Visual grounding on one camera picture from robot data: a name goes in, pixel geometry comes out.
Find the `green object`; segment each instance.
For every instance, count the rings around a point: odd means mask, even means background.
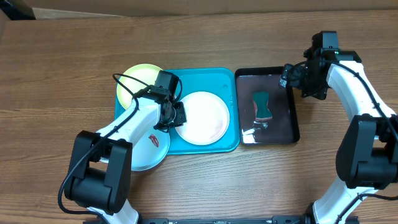
[[[257,105],[256,118],[271,118],[271,111],[268,110],[267,104],[269,100],[268,92],[261,91],[253,93],[254,103]]]

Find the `black tray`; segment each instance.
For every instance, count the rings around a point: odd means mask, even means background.
[[[279,86],[283,67],[240,68],[235,72],[238,97],[241,142],[254,144],[290,144],[300,139],[291,87]],[[253,94],[266,92],[269,96],[266,107],[272,116],[257,118]]]

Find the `yellow plate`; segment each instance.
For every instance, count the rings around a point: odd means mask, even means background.
[[[123,74],[138,78],[148,85],[154,85],[157,75],[161,70],[162,69],[156,65],[139,64],[127,69],[127,71],[125,71]],[[145,85],[131,78],[120,77],[119,81],[129,88],[133,93],[137,93],[140,89],[145,88]],[[124,109],[128,109],[132,100],[130,93],[118,84],[116,87],[116,95],[118,96],[119,103],[122,105],[122,107]]]

